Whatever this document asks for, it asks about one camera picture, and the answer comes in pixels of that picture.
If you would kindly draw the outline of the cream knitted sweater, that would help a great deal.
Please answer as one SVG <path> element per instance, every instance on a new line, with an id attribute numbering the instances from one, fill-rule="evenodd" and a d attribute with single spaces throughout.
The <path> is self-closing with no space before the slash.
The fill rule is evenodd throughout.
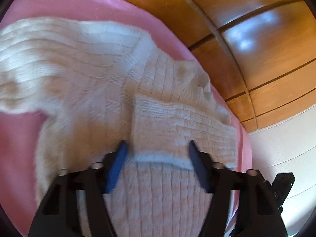
<path id="1" fill-rule="evenodd" d="M 133 26 L 42 17 L 3 28 L 1 111 L 47 116 L 35 152 L 37 201 L 57 171 L 84 170 L 128 142 L 105 198 L 119 236 L 199 234 L 210 197 L 198 185 L 189 141 L 237 165 L 236 129 L 207 73 Z"/>

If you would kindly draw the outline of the pink bed blanket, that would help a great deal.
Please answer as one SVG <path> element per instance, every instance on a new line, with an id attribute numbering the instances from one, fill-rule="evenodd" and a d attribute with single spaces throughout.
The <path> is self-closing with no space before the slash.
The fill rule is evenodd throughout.
<path id="1" fill-rule="evenodd" d="M 1 30 L 23 19 L 42 17 L 115 22 L 137 27 L 148 32 L 156 46 L 172 59 L 198 63 L 160 20 L 123 0 L 15 0 L 1 23 Z M 228 110 L 231 125 L 236 129 L 237 165 L 234 169 L 245 171 L 252 163 L 250 141 L 211 80 L 210 83 L 215 100 Z M 47 116 L 42 111 L 1 111 L 1 205 L 22 235 L 28 234 L 40 204 L 35 194 L 35 152 L 40 130 L 46 120 Z"/>

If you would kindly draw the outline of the wooden panelled wardrobe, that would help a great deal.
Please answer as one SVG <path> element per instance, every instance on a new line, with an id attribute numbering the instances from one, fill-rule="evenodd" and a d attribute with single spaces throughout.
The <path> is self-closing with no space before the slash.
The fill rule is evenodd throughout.
<path id="1" fill-rule="evenodd" d="M 125 0 L 164 22 L 252 132 L 315 105 L 306 0 Z"/>

